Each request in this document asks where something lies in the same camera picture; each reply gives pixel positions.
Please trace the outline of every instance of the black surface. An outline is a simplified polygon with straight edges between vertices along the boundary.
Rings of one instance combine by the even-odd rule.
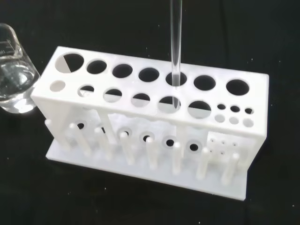
[[[38,109],[0,112],[0,224],[300,224],[299,3],[183,0],[182,62],[270,75],[244,202],[49,161]],[[58,45],[170,60],[168,0],[2,0],[40,73]]]

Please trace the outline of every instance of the test tube rack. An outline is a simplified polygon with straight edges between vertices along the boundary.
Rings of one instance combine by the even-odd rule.
[[[174,87],[169,61],[58,47],[31,95],[54,137],[46,157],[244,200],[267,136],[269,76],[181,71]]]

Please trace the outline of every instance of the clear liquid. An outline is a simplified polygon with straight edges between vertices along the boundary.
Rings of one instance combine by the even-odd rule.
[[[24,93],[35,82],[35,70],[26,62],[9,61],[0,66],[0,100]]]

